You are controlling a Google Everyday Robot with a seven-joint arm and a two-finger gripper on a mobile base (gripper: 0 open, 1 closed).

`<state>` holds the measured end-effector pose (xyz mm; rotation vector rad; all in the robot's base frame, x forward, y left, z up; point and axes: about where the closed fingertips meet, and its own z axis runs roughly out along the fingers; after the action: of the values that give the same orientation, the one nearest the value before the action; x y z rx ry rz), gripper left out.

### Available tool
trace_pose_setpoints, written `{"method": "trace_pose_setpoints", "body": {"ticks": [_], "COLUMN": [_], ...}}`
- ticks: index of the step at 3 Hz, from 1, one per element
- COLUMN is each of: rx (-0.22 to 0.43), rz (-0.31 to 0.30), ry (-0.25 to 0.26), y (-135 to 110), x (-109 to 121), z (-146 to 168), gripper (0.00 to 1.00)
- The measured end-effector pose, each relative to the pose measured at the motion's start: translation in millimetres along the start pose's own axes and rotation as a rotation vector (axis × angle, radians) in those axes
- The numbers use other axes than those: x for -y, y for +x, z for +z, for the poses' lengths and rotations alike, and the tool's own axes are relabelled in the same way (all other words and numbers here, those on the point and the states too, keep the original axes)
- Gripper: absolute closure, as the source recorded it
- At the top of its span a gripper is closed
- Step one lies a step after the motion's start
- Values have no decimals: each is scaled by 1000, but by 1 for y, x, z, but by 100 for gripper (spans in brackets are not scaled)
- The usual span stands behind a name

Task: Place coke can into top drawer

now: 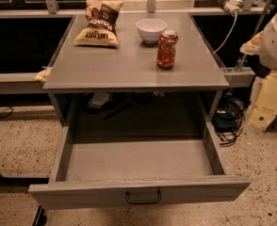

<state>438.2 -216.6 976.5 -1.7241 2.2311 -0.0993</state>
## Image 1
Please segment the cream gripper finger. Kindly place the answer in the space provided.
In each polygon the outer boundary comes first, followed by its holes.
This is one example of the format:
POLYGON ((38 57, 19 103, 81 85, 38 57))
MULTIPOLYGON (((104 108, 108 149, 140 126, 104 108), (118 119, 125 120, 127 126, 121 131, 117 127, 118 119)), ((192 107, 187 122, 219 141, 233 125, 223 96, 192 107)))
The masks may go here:
POLYGON ((266 130, 277 117, 277 72, 253 82, 248 124, 266 130))

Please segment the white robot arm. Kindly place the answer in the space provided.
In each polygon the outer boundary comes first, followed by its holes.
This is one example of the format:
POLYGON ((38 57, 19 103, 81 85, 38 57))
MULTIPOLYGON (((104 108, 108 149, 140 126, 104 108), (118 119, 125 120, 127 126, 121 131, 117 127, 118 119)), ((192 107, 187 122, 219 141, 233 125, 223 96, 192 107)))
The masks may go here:
POLYGON ((248 109, 248 124, 266 130, 277 117, 277 13, 261 32, 241 46, 240 52, 258 55, 260 64, 270 69, 264 78, 255 78, 248 109))

